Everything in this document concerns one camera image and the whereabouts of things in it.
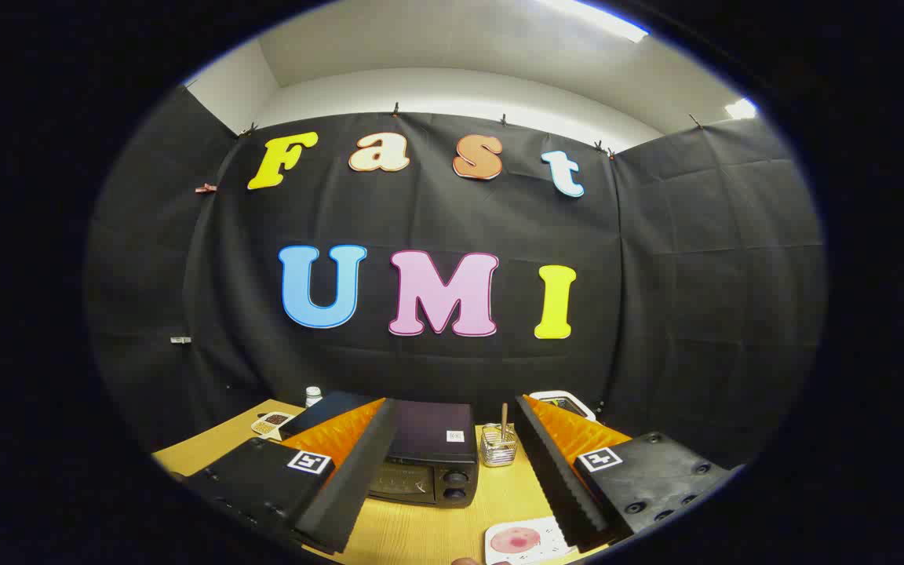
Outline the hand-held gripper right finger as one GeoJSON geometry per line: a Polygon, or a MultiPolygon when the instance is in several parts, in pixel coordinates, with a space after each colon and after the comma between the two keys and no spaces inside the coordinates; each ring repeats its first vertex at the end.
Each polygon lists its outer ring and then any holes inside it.
{"type": "Polygon", "coordinates": [[[585,552],[674,521],[735,476],[662,432],[631,437],[528,395],[514,429],[567,544],[585,552]]]}

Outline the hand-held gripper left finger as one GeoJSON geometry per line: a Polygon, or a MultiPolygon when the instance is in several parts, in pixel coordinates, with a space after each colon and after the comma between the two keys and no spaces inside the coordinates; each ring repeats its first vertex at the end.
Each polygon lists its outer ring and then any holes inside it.
{"type": "Polygon", "coordinates": [[[377,399],[283,441],[248,439],[185,486],[267,539],[341,553],[396,432],[397,402],[377,399]]]}

